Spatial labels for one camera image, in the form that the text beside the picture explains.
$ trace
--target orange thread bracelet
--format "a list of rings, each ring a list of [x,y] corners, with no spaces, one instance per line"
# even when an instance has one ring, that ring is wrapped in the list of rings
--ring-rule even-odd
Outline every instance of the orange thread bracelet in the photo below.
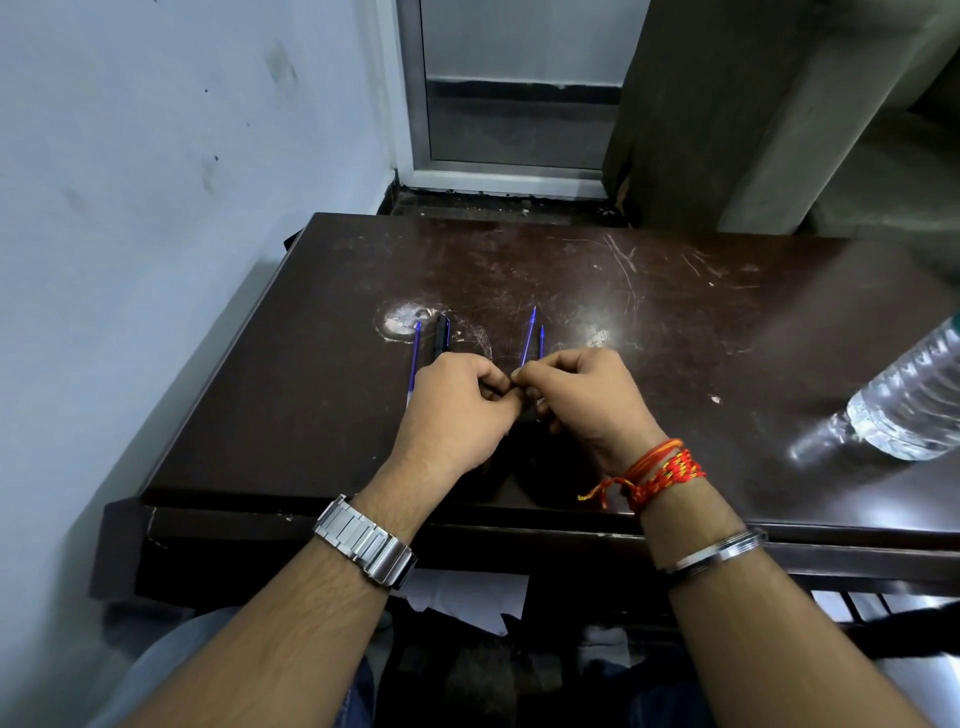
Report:
[[[663,463],[660,469],[652,475],[649,480],[641,485],[636,485],[667,453],[676,448],[681,448],[681,451]],[[692,480],[695,477],[704,477],[706,474],[704,469],[693,459],[690,451],[684,449],[682,440],[667,440],[637,460],[626,472],[624,477],[607,478],[585,496],[577,496],[577,499],[590,500],[591,498],[599,496],[601,505],[606,508],[607,489],[612,486],[613,483],[617,483],[620,485],[620,493],[626,497],[631,510],[639,515],[643,506],[657,493],[666,490],[671,485],[686,483],[687,480]]]

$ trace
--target blue pen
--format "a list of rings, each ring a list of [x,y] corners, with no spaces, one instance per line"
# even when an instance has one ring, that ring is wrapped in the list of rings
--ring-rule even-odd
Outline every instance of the blue pen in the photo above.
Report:
[[[414,327],[414,356],[410,360],[410,383],[407,385],[407,406],[410,406],[410,398],[414,396],[414,379],[417,378],[417,353],[420,351],[420,322]]]
[[[527,352],[530,350],[530,339],[534,335],[534,322],[537,320],[537,307],[534,306],[534,312],[530,314],[530,323],[527,324],[527,335],[523,338],[523,355],[520,357],[520,366],[527,363]]]

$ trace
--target right hand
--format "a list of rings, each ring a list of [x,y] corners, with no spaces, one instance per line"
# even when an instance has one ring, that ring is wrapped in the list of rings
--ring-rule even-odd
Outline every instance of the right hand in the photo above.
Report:
[[[537,417],[552,412],[550,431],[566,426],[586,441],[609,475],[623,475],[640,457],[667,440],[647,409],[634,378],[613,349],[566,349],[528,361],[511,375],[533,387],[542,401]]]

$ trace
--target silver wristwatch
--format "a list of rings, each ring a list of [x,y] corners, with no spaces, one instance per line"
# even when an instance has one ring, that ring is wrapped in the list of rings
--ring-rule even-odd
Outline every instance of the silver wristwatch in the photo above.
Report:
[[[326,506],[313,532],[360,567],[374,583],[399,589],[417,563],[414,552],[346,501],[346,496],[339,496]]]

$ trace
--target black pen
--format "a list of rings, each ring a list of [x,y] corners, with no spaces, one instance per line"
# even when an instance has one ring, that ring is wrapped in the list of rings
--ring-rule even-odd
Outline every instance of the black pen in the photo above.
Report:
[[[437,332],[433,338],[433,360],[450,351],[450,320],[443,314],[437,317]]]

